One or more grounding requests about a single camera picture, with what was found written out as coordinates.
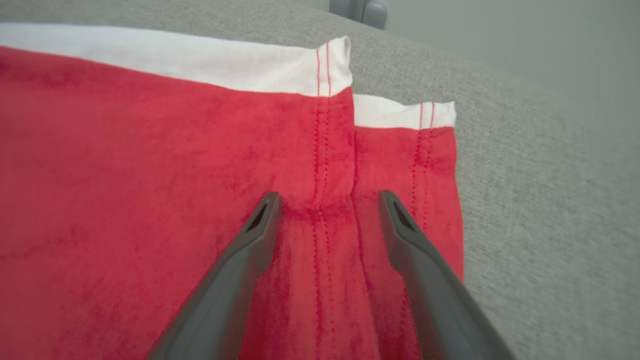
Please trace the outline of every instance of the gray fabric couch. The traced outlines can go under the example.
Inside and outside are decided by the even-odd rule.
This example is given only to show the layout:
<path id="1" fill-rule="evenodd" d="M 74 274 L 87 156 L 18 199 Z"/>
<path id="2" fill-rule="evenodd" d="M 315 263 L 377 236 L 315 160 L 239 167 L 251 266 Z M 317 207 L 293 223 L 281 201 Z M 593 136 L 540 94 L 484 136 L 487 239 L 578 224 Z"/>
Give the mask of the gray fabric couch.
<path id="1" fill-rule="evenodd" d="M 5 0 L 0 20 L 303 47 L 349 35 L 354 92 L 456 101 L 466 285 L 516 356 L 638 358 L 638 122 L 286 0 Z"/>

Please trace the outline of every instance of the terry cloth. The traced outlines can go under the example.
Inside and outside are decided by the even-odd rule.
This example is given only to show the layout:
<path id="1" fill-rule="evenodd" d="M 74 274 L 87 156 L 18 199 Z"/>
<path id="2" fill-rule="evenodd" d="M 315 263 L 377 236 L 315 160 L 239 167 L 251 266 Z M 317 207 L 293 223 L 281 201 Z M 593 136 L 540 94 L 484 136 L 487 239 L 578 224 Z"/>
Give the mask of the terry cloth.
<path id="1" fill-rule="evenodd" d="M 453 103 L 352 95 L 317 49 L 0 25 L 0 353 L 141 359 L 263 195 L 282 195 L 243 359 L 412 359 L 377 196 L 463 275 Z"/>

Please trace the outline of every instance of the red stitching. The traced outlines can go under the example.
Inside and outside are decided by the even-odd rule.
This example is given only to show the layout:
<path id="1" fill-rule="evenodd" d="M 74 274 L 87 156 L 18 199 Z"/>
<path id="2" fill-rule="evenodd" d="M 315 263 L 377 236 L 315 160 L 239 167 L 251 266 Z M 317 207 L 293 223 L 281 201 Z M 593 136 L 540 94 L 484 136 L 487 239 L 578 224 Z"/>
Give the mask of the red stitching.
<path id="1" fill-rule="evenodd" d="M 433 118 L 436 113 L 436 103 L 431 103 L 431 123 L 429 124 L 429 148 L 427 150 L 427 166 L 431 166 L 431 153 L 433 152 Z M 426 232 L 427 230 L 427 189 L 429 181 L 427 181 L 427 166 L 422 168 L 422 176 L 424 178 L 424 204 L 422 211 L 422 230 Z"/>
<path id="2" fill-rule="evenodd" d="M 318 235 L 315 216 L 311 216 L 313 233 L 314 233 L 314 269 L 316 271 L 316 318 L 317 318 L 317 330 L 316 330 L 316 359 L 320 359 L 320 341 L 322 334 L 322 301 L 320 294 L 320 260 L 318 257 Z"/>
<path id="3" fill-rule="evenodd" d="M 329 76 L 329 43 L 326 43 L 326 78 L 329 82 L 329 96 L 326 98 L 326 129 L 324 131 L 324 183 L 322 187 L 322 195 L 320 195 L 320 200 L 322 200 L 322 198 L 324 197 L 324 192 L 326 191 L 326 182 L 329 176 L 329 161 L 327 156 L 329 152 L 329 101 L 331 99 L 331 77 Z"/>
<path id="4" fill-rule="evenodd" d="M 316 49 L 316 58 L 318 60 L 318 97 L 320 97 L 320 48 Z"/>
<path id="5" fill-rule="evenodd" d="M 416 144 L 415 144 L 415 156 L 413 157 L 413 168 L 411 170 L 412 172 L 412 176 L 413 176 L 413 190 L 412 190 L 412 197 L 411 197 L 411 209 L 412 209 L 412 213 L 413 213 L 413 217 L 415 218 L 415 213 L 416 213 L 416 209 L 415 209 L 415 200 L 416 200 L 416 194 L 415 194 L 415 189 L 418 186 L 417 182 L 416 182 L 416 178 L 415 178 L 415 171 L 416 171 L 416 167 L 418 166 L 418 162 L 420 161 L 420 129 L 422 129 L 422 112 L 423 112 L 423 104 L 420 103 L 420 122 L 418 125 L 418 138 L 416 140 Z"/>
<path id="6" fill-rule="evenodd" d="M 329 77 L 329 43 L 326 43 L 326 79 L 329 81 L 329 97 L 331 97 L 331 77 Z"/>
<path id="7" fill-rule="evenodd" d="M 406 288 L 403 289 L 404 291 L 402 292 L 402 306 L 400 307 L 400 344 L 398 344 L 398 353 L 397 353 L 397 359 L 402 359 L 404 357 L 404 351 L 405 350 L 405 342 L 406 342 L 406 333 L 408 332 L 408 329 L 410 329 L 410 327 L 406 326 L 406 322 L 404 321 L 404 318 L 409 317 L 409 311 L 408 311 L 408 307 L 409 307 L 409 303 L 407 303 L 407 294 L 406 294 Z"/>
<path id="8" fill-rule="evenodd" d="M 333 349 L 335 349 L 335 321 L 334 321 L 334 313 L 333 313 L 333 286 L 332 286 L 332 282 L 331 282 L 331 271 L 333 270 L 333 267 L 331 266 L 331 262 L 330 259 L 333 257 L 332 254 L 332 250 L 331 250 L 331 243 L 329 242 L 329 227 L 327 226 L 327 221 L 326 221 L 326 217 L 324 215 L 324 213 L 322 211 L 320 211 L 320 217 L 322 219 L 323 222 L 323 226 L 324 226 L 324 236 L 326 238 L 325 244 L 326 244 L 326 267 L 327 267 L 327 289 L 328 289 L 328 293 L 329 293 L 329 299 L 330 299 L 330 305 L 329 305 L 329 315 L 331 316 L 331 335 L 332 335 L 332 345 L 333 345 Z"/>
<path id="9" fill-rule="evenodd" d="M 317 57 L 317 99 L 316 99 L 316 128 L 314 129 L 314 194 L 311 197 L 311 204 L 314 205 L 316 203 L 316 198 L 318 194 L 318 173 L 320 171 L 320 49 L 316 49 L 316 57 Z"/>
<path id="10" fill-rule="evenodd" d="M 356 206 L 356 186 L 358 181 L 358 137 L 353 131 L 353 187 L 351 188 L 351 194 L 349 194 L 349 198 L 351 199 L 351 206 L 353 207 L 353 218 L 356 223 L 356 234 L 358 236 L 358 255 L 360 256 L 360 264 L 362 266 L 362 274 L 364 276 L 365 285 L 367 287 L 367 296 L 369 296 L 369 289 L 371 289 L 371 281 L 367 275 L 367 272 L 364 270 L 364 247 L 362 244 L 362 227 L 360 225 L 360 220 L 358 219 L 358 207 Z"/>
<path id="11" fill-rule="evenodd" d="M 431 103 L 431 123 L 429 124 L 429 128 L 433 127 L 433 117 L 436 115 L 436 103 Z"/>

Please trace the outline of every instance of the seam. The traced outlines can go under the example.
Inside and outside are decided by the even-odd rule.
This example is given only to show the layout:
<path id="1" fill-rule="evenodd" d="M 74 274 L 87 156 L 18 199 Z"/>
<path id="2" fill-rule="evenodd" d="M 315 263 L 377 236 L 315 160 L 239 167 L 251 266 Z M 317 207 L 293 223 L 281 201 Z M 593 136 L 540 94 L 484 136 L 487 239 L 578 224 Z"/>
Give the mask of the seam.
<path id="1" fill-rule="evenodd" d="M 329 293 L 329 315 L 331 316 L 330 328 L 331 328 L 331 337 L 332 337 L 332 349 L 335 351 L 335 319 L 333 312 L 333 303 L 335 299 L 333 298 L 333 285 L 331 280 L 331 271 L 333 267 L 331 266 L 331 258 L 333 257 L 331 243 L 329 241 L 329 227 L 327 225 L 326 217 L 322 211 L 320 211 L 320 218 L 323 222 L 324 226 L 324 237 L 326 239 L 326 267 L 327 267 L 327 290 Z"/>
<path id="2" fill-rule="evenodd" d="M 353 144 L 353 184 L 351 187 L 351 193 L 349 194 L 349 199 L 351 200 L 351 207 L 353 210 L 353 220 L 355 221 L 355 224 L 356 224 L 356 239 L 358 241 L 358 258 L 360 259 L 360 269 L 362 270 L 362 278 L 364 279 L 364 284 L 365 284 L 366 299 L 368 300 L 367 305 L 369 306 L 369 316 L 371 317 L 371 324 L 374 331 L 373 336 L 376 342 L 376 348 L 375 348 L 377 353 L 376 359 L 382 359 L 383 357 L 380 354 L 380 347 L 379 347 L 380 339 L 378 336 L 378 328 L 373 318 L 373 310 L 371 309 L 372 300 L 371 300 L 370 290 L 372 288 L 372 285 L 364 265 L 364 244 L 362 241 L 362 226 L 360 225 L 358 207 L 356 206 L 356 187 L 357 187 L 357 181 L 358 181 L 358 137 L 356 135 L 355 127 L 353 128 L 351 143 Z"/>
<path id="3" fill-rule="evenodd" d="M 314 194 L 311 197 L 311 204 L 316 203 L 316 197 L 318 194 L 318 173 L 320 167 L 320 153 L 319 153 L 319 137 L 320 137 L 320 49 L 316 49 L 317 57 L 317 98 L 316 98 L 316 127 L 314 129 Z"/>
<path id="4" fill-rule="evenodd" d="M 320 48 L 316 49 L 317 58 L 317 97 L 316 97 L 316 128 L 314 134 L 314 194 L 311 198 L 312 206 L 316 203 L 318 194 L 318 177 L 320 168 L 320 153 L 319 153 L 319 137 L 320 137 Z M 314 235 L 314 270 L 316 273 L 316 359 L 320 359 L 320 342 L 322 334 L 322 302 L 320 294 L 320 260 L 318 256 L 318 234 L 316 217 L 311 214 L 312 230 Z"/>
<path id="5" fill-rule="evenodd" d="M 324 197 L 324 192 L 326 191 L 326 183 L 329 176 L 329 161 L 327 156 L 329 151 L 329 102 L 331 99 L 331 77 L 329 76 L 329 43 L 326 43 L 326 78 L 327 82 L 329 82 L 329 96 L 326 98 L 326 129 L 324 130 L 324 182 L 320 200 L 322 200 L 322 198 Z"/>
<path id="6" fill-rule="evenodd" d="M 400 342 L 397 348 L 397 359 L 404 358 L 404 352 L 406 351 L 406 339 L 407 333 L 411 332 L 411 326 L 406 326 L 405 318 L 409 317 L 409 301 L 406 288 L 402 292 L 402 306 L 400 307 Z"/>
<path id="7" fill-rule="evenodd" d="M 432 102 L 431 103 L 431 122 L 429 123 L 429 128 L 433 129 L 433 118 L 436 115 L 436 103 Z"/>
<path id="8" fill-rule="evenodd" d="M 317 319 L 317 329 L 316 329 L 316 359 L 320 359 L 320 341 L 322 334 L 322 300 L 320 294 L 320 259 L 318 256 L 318 234 L 317 234 L 317 224 L 316 218 L 311 217 L 312 226 L 313 226 L 313 234 L 314 234 L 314 270 L 316 271 L 316 319 Z"/>
<path id="9" fill-rule="evenodd" d="M 329 160 L 328 160 L 328 154 L 329 154 L 329 125 L 330 125 L 330 101 L 331 101 L 331 76 L 329 75 L 329 43 L 326 43 L 325 45 L 325 49 L 326 49 L 326 78 L 327 78 L 327 82 L 329 83 L 329 95 L 326 98 L 326 128 L 324 130 L 324 182 L 323 182 L 323 187 L 322 187 L 322 195 L 320 196 L 320 201 L 322 201 L 322 199 L 324 198 L 324 194 L 326 191 L 326 184 L 327 184 L 327 180 L 328 180 L 328 176 L 329 176 Z M 323 222 L 324 225 L 324 237 L 325 237 L 325 244 L 326 244 L 326 267 L 327 267 L 327 282 L 328 282 L 328 292 L 329 292 L 329 316 L 331 318 L 331 322 L 330 322 L 330 327 L 331 327 L 331 339 L 332 339 L 332 349 L 333 351 L 335 351 L 335 313 L 333 312 L 333 287 L 332 287 L 332 282 L 331 282 L 331 271 L 332 271 L 332 266 L 330 264 L 330 260 L 332 258 L 332 253 L 331 253 L 331 243 L 329 241 L 329 228 L 327 226 L 327 221 L 326 221 L 326 217 L 324 215 L 324 213 L 322 211 L 319 211 L 320 213 L 320 218 Z"/>
<path id="10" fill-rule="evenodd" d="M 276 278 L 276 281 L 278 281 L 278 283 L 282 284 L 282 292 L 283 294 L 285 294 L 285 296 L 287 297 L 288 301 L 284 302 L 284 304 L 281 302 L 280 304 L 280 311 L 282 313 L 287 313 L 289 312 L 289 314 L 287 315 L 287 326 L 288 328 L 291 328 L 291 312 L 290 312 L 290 308 L 291 308 L 291 299 L 293 298 L 292 296 L 292 290 L 291 290 L 291 274 L 293 273 L 293 250 L 291 249 L 291 246 L 286 246 L 285 244 L 283 244 L 283 241 L 280 242 L 280 252 L 278 253 L 280 255 L 280 257 L 284 257 L 285 261 L 284 261 L 284 266 L 280 265 L 280 272 L 279 272 L 279 276 Z"/>
<path id="11" fill-rule="evenodd" d="M 416 201 L 416 187 L 417 187 L 417 180 L 416 180 L 416 168 L 418 166 L 418 162 L 420 161 L 420 140 L 421 140 L 421 135 L 420 135 L 420 129 L 422 129 L 422 112 L 424 111 L 424 105 L 422 103 L 420 103 L 420 122 L 418 125 L 418 137 L 416 139 L 416 144 L 415 144 L 415 155 L 413 156 L 413 167 L 411 169 L 412 172 L 412 177 L 413 177 L 413 188 L 412 188 L 412 196 L 411 196 L 411 209 L 412 209 L 412 213 L 413 213 L 413 217 L 415 218 L 415 201 Z"/>
<path id="12" fill-rule="evenodd" d="M 427 150 L 427 166 L 431 166 L 431 153 L 433 152 L 433 118 L 436 113 L 436 103 L 431 103 L 431 123 L 429 124 L 429 148 Z M 427 190 L 429 188 L 429 181 L 427 181 L 427 166 L 422 168 L 422 177 L 424 180 L 424 203 L 422 212 L 422 231 L 427 228 Z"/>

